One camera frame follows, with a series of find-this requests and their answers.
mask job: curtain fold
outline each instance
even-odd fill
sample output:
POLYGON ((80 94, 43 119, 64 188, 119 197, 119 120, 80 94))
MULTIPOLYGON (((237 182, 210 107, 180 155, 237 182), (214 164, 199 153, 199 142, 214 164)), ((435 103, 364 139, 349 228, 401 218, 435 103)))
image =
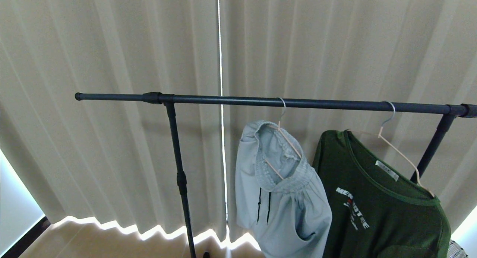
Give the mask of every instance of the curtain fold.
MULTIPOLYGON (((217 0, 0 4, 1 147, 47 217, 184 226, 165 108, 73 95, 219 95, 217 0)), ((224 239, 220 107, 177 122, 194 233, 224 239)))
MULTIPOLYGON (((420 103, 477 102, 477 0, 220 0, 224 95, 420 103)), ((249 121, 277 122, 280 108, 225 107, 231 240, 235 159, 249 121)), ((388 112, 288 108, 282 125, 312 162, 325 130, 377 133, 388 112)), ((384 136, 418 163, 440 116, 400 114, 384 136)), ((422 179, 455 229, 477 205, 477 122, 457 119, 422 179)), ((410 177, 394 150, 362 136, 373 152, 410 177)))

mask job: hanger hook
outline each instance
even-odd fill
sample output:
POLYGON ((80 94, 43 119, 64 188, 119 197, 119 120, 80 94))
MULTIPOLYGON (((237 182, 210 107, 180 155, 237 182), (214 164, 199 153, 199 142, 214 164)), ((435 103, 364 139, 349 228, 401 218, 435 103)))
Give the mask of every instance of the hanger hook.
POLYGON ((278 126, 280 127, 281 118, 283 117, 283 115, 287 111, 287 104, 285 103, 285 100, 283 100, 281 97, 278 97, 278 99, 280 99, 281 102, 283 102, 283 111, 281 112, 280 119, 278 119, 278 126))
POLYGON ((388 104, 390 104, 390 105, 392 106, 392 116, 391 116, 389 119, 386 119, 386 120, 383 122, 383 124, 381 124, 381 128, 383 128, 384 125, 385 125, 387 122, 391 121, 391 120, 394 118, 395 114, 396 114, 396 107, 394 107, 394 104, 392 104, 392 102, 388 102, 388 101, 383 101, 383 102, 387 102, 388 104))

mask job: vertical black pole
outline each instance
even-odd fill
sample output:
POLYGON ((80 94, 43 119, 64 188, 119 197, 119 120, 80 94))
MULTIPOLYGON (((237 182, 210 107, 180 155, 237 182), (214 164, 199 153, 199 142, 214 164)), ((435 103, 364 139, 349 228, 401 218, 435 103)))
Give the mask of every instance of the vertical black pole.
POLYGON ((169 117, 171 127, 172 145, 174 147, 174 156, 177 165, 177 186, 182 199, 182 209, 184 209, 184 218, 186 220, 187 238, 189 239, 189 249, 191 258, 196 258, 196 249, 194 248, 194 235, 192 234, 192 225, 190 222, 189 200, 187 199, 187 180, 184 169, 182 168, 182 157, 180 155, 179 134, 177 133, 176 109, 173 103, 164 103, 169 117))
MULTIPOLYGON (((422 176, 422 174, 426 170, 427 166, 431 162, 432 157, 436 153, 437 148, 439 147, 439 144, 444 138, 444 135, 446 135, 446 132, 449 130, 450 126, 452 125, 452 122, 454 121, 454 119, 455 119, 455 115, 445 114, 442 116, 441 121, 439 122, 439 125, 437 126, 436 133, 434 133, 434 136, 432 137, 432 140, 429 143, 429 146, 427 146, 427 149, 424 152, 424 155, 422 156, 421 161, 419 161, 419 164, 417 165, 417 170, 419 171, 419 175, 422 176)), ((411 177, 411 181, 413 181, 414 183, 417 183, 416 172, 414 172, 413 176, 411 177)))

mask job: clothing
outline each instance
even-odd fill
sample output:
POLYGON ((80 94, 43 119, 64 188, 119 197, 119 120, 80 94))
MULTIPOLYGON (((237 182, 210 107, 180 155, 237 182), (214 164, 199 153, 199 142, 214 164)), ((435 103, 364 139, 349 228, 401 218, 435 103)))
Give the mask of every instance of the clothing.
POLYGON ((446 257, 450 226, 438 198, 379 160, 351 132, 324 132, 313 167, 333 213, 324 257, 446 257))
POLYGON ((257 121, 243 130, 235 174, 237 224, 253 231, 267 258, 322 257, 332 222, 323 184, 296 139, 281 129, 301 158, 270 126, 278 127, 257 121))

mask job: white clothing tag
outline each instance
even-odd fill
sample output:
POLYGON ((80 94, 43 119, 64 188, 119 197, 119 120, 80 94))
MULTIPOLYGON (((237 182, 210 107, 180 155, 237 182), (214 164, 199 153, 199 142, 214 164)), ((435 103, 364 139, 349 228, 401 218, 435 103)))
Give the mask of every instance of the white clothing tag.
POLYGON ((396 182, 399 179, 399 175, 392 171, 388 166, 384 165, 381 161, 376 160, 376 166, 383 169, 383 171, 387 172, 396 182))

